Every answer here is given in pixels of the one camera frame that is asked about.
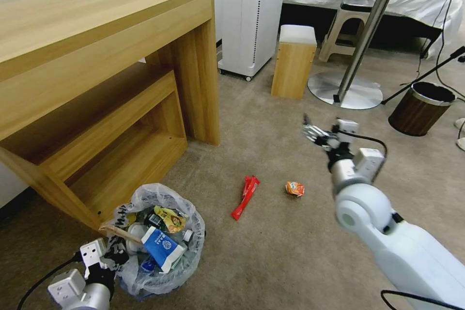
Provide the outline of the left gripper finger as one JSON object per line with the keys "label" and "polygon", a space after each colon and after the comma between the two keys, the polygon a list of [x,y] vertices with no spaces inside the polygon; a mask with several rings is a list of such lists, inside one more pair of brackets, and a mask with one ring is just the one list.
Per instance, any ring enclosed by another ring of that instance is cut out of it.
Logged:
{"label": "left gripper finger", "polygon": [[119,270],[129,260],[129,255],[124,250],[116,251],[113,254],[113,260],[115,263],[115,270]]}
{"label": "left gripper finger", "polygon": [[115,258],[119,255],[119,251],[120,251],[119,244],[120,244],[120,237],[116,235],[113,235],[108,239],[107,250],[105,253],[106,259],[115,260]]}

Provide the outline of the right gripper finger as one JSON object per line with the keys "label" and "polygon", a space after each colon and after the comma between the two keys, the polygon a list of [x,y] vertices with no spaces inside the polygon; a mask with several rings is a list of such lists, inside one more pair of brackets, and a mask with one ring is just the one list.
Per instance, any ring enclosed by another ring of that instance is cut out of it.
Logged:
{"label": "right gripper finger", "polygon": [[322,147],[324,145],[324,131],[312,124],[303,125],[304,136],[315,145]]}
{"label": "right gripper finger", "polygon": [[330,133],[314,125],[306,113],[303,114],[303,134],[308,139],[330,139],[332,137]]}

